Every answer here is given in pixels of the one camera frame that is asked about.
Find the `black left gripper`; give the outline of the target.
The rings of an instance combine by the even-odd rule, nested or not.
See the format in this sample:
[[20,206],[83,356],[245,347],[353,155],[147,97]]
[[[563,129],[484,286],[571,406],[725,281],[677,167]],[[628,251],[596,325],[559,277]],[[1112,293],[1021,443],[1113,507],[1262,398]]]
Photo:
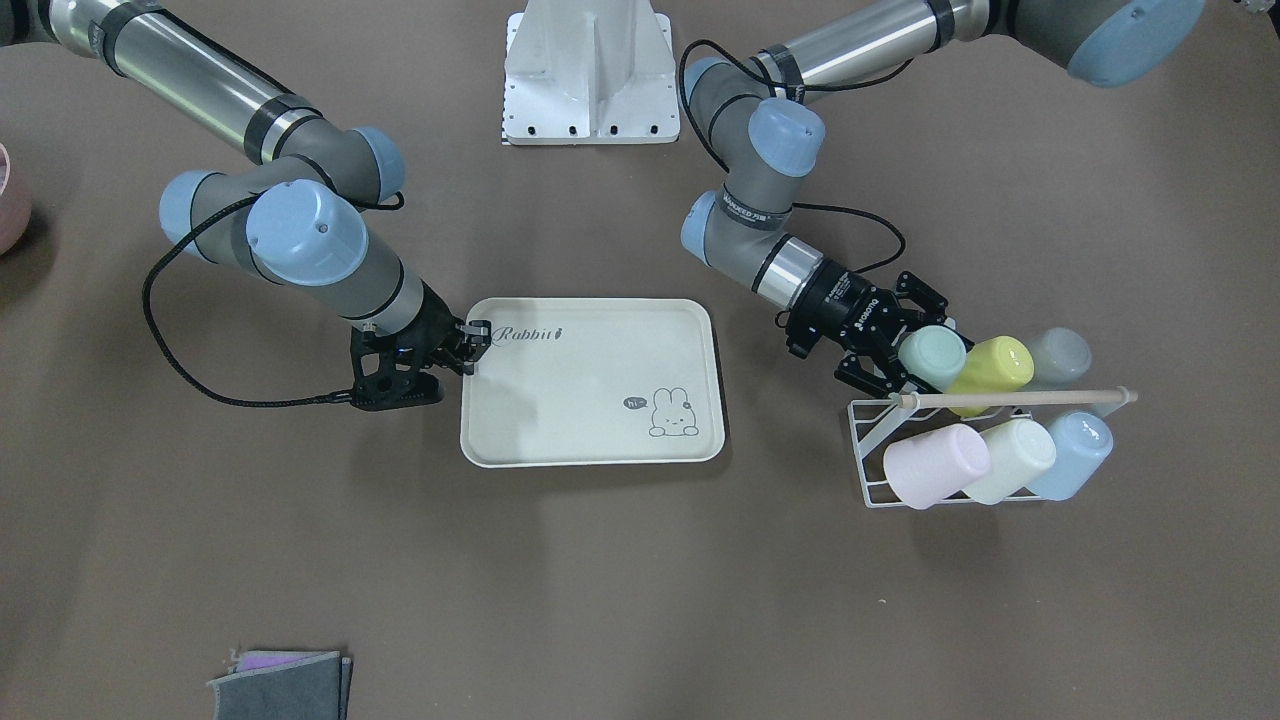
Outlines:
[[901,272],[893,292],[879,288],[838,263],[819,261],[791,306],[785,325],[787,350],[805,359],[819,340],[847,351],[835,378],[870,396],[887,398],[908,386],[922,387],[895,350],[908,328],[911,304],[923,325],[945,325],[948,300],[911,272]]

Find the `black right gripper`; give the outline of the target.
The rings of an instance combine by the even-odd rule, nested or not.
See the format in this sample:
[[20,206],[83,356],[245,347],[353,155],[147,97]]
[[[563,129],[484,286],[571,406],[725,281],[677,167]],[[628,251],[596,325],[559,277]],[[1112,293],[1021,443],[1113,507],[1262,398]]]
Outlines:
[[492,346],[489,320],[460,323],[443,299],[425,286],[422,306],[404,329],[388,336],[353,329],[349,404],[372,413],[440,402],[442,383],[428,369],[445,366],[474,375],[483,352],[465,354],[461,345]]

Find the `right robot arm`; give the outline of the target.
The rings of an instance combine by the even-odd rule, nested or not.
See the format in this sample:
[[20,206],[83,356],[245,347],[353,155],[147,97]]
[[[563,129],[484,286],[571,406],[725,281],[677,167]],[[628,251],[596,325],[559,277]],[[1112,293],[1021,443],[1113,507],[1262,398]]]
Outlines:
[[383,131],[334,126],[160,1],[5,1],[3,44],[56,44],[95,59],[251,160],[241,174],[182,173],[157,205],[172,250],[145,277],[141,302],[160,352],[184,380],[193,377],[154,313],[155,284],[182,255],[298,290],[349,324],[352,386],[302,397],[303,406],[438,404],[433,369],[471,375],[490,348],[490,322],[454,315],[364,219],[404,204],[404,159]]

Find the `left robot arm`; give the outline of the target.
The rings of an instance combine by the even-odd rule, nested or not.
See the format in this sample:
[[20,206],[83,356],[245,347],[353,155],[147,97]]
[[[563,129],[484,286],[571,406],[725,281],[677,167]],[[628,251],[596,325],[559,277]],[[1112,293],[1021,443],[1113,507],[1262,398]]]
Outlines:
[[868,88],[954,41],[1015,38],[1070,77],[1110,88],[1156,68],[1192,32],[1201,1],[878,1],[749,63],[704,58],[682,67],[684,111],[724,169],[724,183],[691,208],[684,247],[787,316],[788,351],[819,340],[846,354],[844,383],[876,398],[942,386],[910,370],[899,340],[946,323],[947,302],[911,273],[870,283],[786,231],[813,172],[826,126],[814,97]]

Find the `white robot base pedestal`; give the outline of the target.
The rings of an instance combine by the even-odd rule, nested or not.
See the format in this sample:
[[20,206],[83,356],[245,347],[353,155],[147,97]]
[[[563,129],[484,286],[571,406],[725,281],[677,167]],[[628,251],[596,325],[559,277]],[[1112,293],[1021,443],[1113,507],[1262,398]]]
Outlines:
[[504,72],[504,143],[680,136],[672,23],[649,1],[530,1],[506,23]]

